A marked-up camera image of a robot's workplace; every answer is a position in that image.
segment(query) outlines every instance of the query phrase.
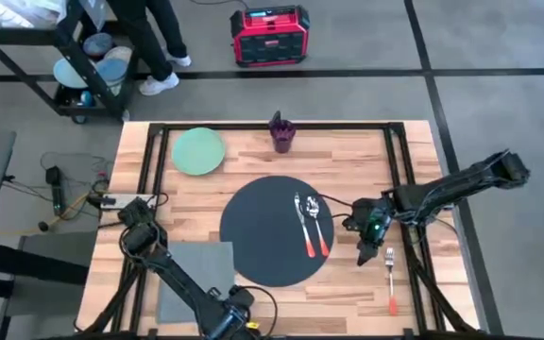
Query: wooden table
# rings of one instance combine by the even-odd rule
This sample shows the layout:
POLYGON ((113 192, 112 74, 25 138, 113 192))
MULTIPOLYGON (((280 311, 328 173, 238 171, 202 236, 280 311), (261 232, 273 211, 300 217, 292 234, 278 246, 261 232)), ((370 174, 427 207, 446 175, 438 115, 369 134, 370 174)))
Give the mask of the wooden table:
MULTIPOLYGON (((111 192, 136 192, 148 125, 125 124, 110 182, 111 192)), ((428 122, 406 121, 404 126, 416 182, 441 177, 428 122)), ((180 133, 180 130, 171 131, 168 150, 180 133)), ((167 229, 170 240, 219 241, 220 217, 232 195, 245 184, 263 176, 286 175, 301 179, 318 192, 347 202, 359 197, 379 196, 381 190, 392 186, 383 134, 379 130, 300 130, 291 152, 285 155, 273 151, 269 133, 264 130, 221 130, 220 134, 226 142, 227 155, 212 174, 205 177, 181 174, 171 162, 171 157, 166 158, 161 190, 169 194, 169 201, 159 208, 157 219, 167 229)), ((400 153, 397 154, 401 164, 400 153)), ((157 147, 152 155, 149 184, 146 186, 149 189, 156 167, 157 147)), ((328 204, 333 213, 349 213, 346 207, 331 201, 328 204)), ((449 214, 440 217, 452 222, 449 214)), ((107 215, 103 223, 115 218, 113 214, 107 215)), ((269 288, 280 308, 275 334, 384 335, 402 334, 404 328, 417 330, 399 226, 390 228, 380 250, 380 254, 384 254, 386 247, 396 250, 397 316, 389 315, 387 309, 389 287, 383 256, 362 267, 356 266, 358 235, 347 232, 341 226, 341 219, 337 219, 334 226, 331 255, 313 276, 293 286, 269 288)), ((94 321, 117 289, 123 262, 117 241, 122 229, 98 232, 77 319, 80 328, 94 321)), ((427 238, 438 286, 462 317, 477 327, 456 233, 436 222, 427 228, 427 238)), ((236 283, 251 284, 238 274, 236 283)), ((156 323, 159 284, 158 276, 147 275, 139 333, 158 328, 159 334, 196 334, 195 324, 156 323)), ((423 286, 421 291, 432 329, 429 296, 423 286)), ((251 310, 252 318, 262 321, 262 330, 267 332, 273 316, 272 305, 266 296, 257 292, 254 295, 256 303, 251 310)), ((128 328, 132 301, 133 292, 130 292, 122 329, 128 328)))

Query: gray floor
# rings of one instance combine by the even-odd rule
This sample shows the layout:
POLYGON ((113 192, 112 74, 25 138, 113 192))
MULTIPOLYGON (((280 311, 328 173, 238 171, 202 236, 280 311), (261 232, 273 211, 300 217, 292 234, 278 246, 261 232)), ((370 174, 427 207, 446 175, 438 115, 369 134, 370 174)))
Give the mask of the gray floor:
MULTIPOLYGON (((254 7, 286 3, 247 1, 254 7)), ((235 70, 230 30, 225 27, 239 6, 173 3, 195 61, 190 71, 235 70)), ((401 1, 293 3, 311 12, 313 33, 310 57, 292 68, 420 67, 401 1)), ((417 0, 416 11, 433 67, 544 67, 544 1, 417 0)), ((7 50, 34 73, 51 73, 58 58, 56 51, 37 47, 7 50)), ((7 73, 0 65, 0 74, 7 73)), ((488 191, 470 204, 505 331, 544 336, 544 76, 436 81, 461 166, 510 147, 532 170, 524 188, 488 191)), ((43 86, 53 91, 55 84, 43 86)), ((295 119, 429 119, 441 153, 425 82, 419 77, 186 80, 157 97, 136 94, 130 108, 133 120, 265 119, 275 110, 295 119)), ((18 132, 9 172, 27 184, 43 185, 43 152, 88 152, 112 160, 121 126, 107 121, 75 126, 57 117, 24 85, 0 83, 2 128, 18 132)), ((94 176, 88 158, 62 162, 76 179, 94 176)), ((49 216, 48 203, 2 190, 0 231, 34 228, 49 216)), ((83 231, 85 236, 95 225, 94 218, 85 216, 57 232, 83 231)), ((93 243, 68 237, 63 243, 70 251, 51 239, 36 239, 30 246, 84 263, 93 243)), ((18 237, 0 236, 0 243, 15 245, 18 237)), ((72 330, 80 290, 49 288, 64 292, 56 300, 40 298, 42 289, 38 282, 22 282, 20 296, 10 303, 10 309, 22 315, 12 318, 10 338, 72 330)))

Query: green plate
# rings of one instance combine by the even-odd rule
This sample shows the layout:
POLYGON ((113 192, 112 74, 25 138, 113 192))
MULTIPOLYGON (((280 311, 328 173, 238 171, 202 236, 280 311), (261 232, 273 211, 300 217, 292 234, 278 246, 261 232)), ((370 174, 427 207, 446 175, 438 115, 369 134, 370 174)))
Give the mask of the green plate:
POLYGON ((206 127, 191 128, 179 136, 171 159, 184 174, 200 176, 210 173, 224 160, 226 147, 219 133, 206 127))

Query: black floor line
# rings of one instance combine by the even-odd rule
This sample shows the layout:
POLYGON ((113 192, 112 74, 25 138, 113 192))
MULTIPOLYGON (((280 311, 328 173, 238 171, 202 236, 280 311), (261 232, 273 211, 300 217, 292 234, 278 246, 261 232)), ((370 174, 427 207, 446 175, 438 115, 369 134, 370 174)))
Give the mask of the black floor line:
MULTIPOLYGON (((487 69, 341 69, 341 70, 279 70, 279 71, 203 71, 178 72, 181 79, 269 79, 318 77, 526 77, 544 76, 544 68, 487 68, 487 69)), ((32 75, 35 80, 54 82, 53 75, 32 75)), ((148 73, 138 73, 144 80, 148 73)), ((15 75, 0 75, 0 82, 22 82, 15 75)))
MULTIPOLYGON (((413 0, 404 0, 404 6, 406 7, 408 19, 413 30, 413 36, 415 37, 416 51, 419 54, 421 67, 424 70, 432 70, 432 64, 427 53, 427 47, 425 46, 423 32, 421 31, 421 26, 419 25, 413 0)), ((444 154, 446 156, 449 171, 451 173, 457 172, 459 171, 459 163, 457 161, 454 145, 452 144, 449 125, 446 120, 446 115, 444 114, 442 101, 440 100, 440 93, 435 83, 434 76, 432 74, 427 74, 425 76, 425 83, 427 85, 433 109, 433 116, 438 127, 440 142, 442 143, 442 149, 444 150, 444 154)), ((484 318, 488 331, 493 335, 503 335, 499 310, 497 309, 497 304, 492 292, 492 286, 490 285, 490 279, 488 278, 488 273, 486 271, 482 250, 480 248, 478 236, 473 225, 471 209, 469 208, 466 200, 459 204, 459 215, 461 217, 463 233, 465 234, 465 239, 467 242, 469 258, 471 259, 471 266, 475 274, 475 281, 480 292, 479 298, 482 301, 482 308, 484 309, 484 318)))

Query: orange-handled fork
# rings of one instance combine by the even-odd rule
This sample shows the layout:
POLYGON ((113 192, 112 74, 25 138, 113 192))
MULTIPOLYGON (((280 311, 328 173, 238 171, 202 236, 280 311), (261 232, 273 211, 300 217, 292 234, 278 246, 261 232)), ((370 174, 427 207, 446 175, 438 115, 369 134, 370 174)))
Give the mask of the orange-handled fork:
POLYGON ((316 198, 312 196, 308 196, 306 211, 308 211, 310 216, 316 222, 316 229, 318 230, 318 240, 320 240, 320 251, 322 251, 322 256, 328 257, 329 248, 327 247, 327 244, 325 243, 324 237, 322 237, 322 232, 320 231, 320 225, 318 225, 318 219, 316 218, 318 216, 318 212, 320 211, 320 209, 318 208, 318 202, 316 201, 316 198))
POLYGON ((314 247, 312 246, 312 241, 310 241, 310 235, 308 235, 308 230, 306 229, 306 221, 303 218, 303 213, 301 213, 301 207, 299 205, 299 194, 295 193, 295 209, 297 210, 297 217, 299 217, 299 222, 301 222, 301 227, 303 228, 303 236, 306 238, 306 250, 308 251, 308 256, 313 258, 316 256, 314 252, 314 247))
POLYGON ((389 313, 390 315, 398 315, 398 303, 396 303, 396 297, 394 296, 394 277, 392 276, 394 248, 391 246, 385 251, 385 266, 389 270, 389 313))

